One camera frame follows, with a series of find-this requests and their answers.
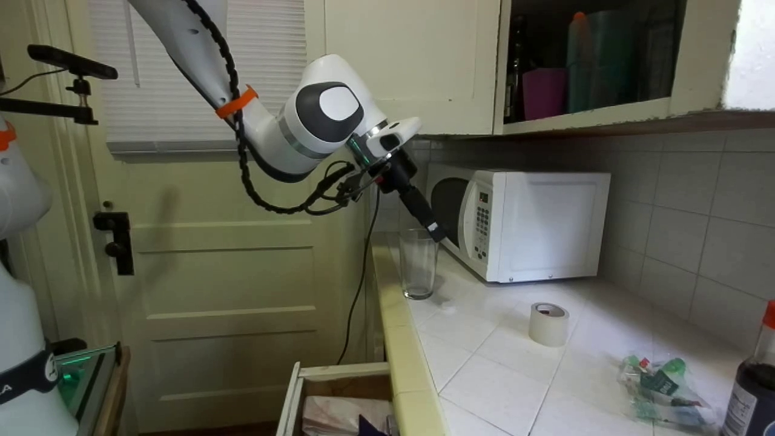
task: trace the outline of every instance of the microwave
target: microwave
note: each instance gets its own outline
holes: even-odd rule
[[[443,247],[490,284],[597,275],[611,175],[432,164]]]

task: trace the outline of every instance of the floor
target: floor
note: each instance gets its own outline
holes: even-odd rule
[[[255,427],[231,427],[231,428],[191,428],[191,430],[168,430],[168,434],[144,434],[144,436],[274,436],[276,424]]]

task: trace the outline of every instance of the tape roll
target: tape roll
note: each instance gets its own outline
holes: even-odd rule
[[[569,314],[553,303],[536,303],[530,308],[530,337],[545,347],[563,347],[568,341]]]

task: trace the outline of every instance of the door latch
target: door latch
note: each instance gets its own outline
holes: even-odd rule
[[[97,229],[115,232],[115,240],[105,245],[105,255],[117,258],[120,275],[133,275],[128,212],[99,210],[93,222]]]

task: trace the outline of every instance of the upper cabinet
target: upper cabinet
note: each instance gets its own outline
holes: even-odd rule
[[[775,109],[771,0],[321,0],[390,118],[545,132]]]
[[[344,56],[390,118],[421,115],[421,132],[493,132],[500,0],[324,0],[307,9],[322,33],[322,46],[307,46]]]

